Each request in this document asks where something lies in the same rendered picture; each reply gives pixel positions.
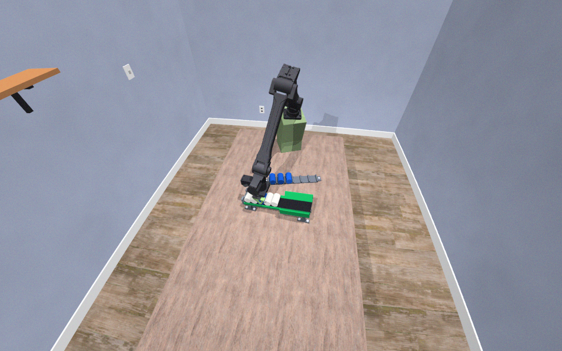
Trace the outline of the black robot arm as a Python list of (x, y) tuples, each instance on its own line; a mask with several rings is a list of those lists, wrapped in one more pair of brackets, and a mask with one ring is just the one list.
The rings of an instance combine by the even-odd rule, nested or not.
[[(299, 97), (297, 91), (299, 73), (299, 67), (291, 67), (287, 64), (283, 64), (277, 78), (272, 79), (268, 93), (274, 95), (274, 102), (268, 118), (261, 148), (252, 166), (252, 173), (254, 174), (253, 177), (243, 174), (241, 178), (241, 184), (244, 187), (248, 187), (247, 191), (252, 195), (258, 195), (262, 185), (266, 182), (266, 177), (271, 173), (272, 148), (282, 114), (284, 119), (301, 120), (300, 103), (302, 105), (303, 98)], [(279, 94), (277, 91), (286, 94)], [(287, 108), (284, 108), (285, 106)]]

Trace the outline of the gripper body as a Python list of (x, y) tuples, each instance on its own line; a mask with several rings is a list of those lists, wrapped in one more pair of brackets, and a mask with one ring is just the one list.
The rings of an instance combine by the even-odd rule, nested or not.
[[(267, 186), (266, 186), (266, 182), (267, 182)], [(270, 184), (271, 184), (269, 181), (266, 181), (266, 182), (262, 185), (258, 195), (253, 195), (252, 198), (261, 199), (261, 197), (264, 197), (265, 193), (268, 192), (268, 188), (270, 187)]]

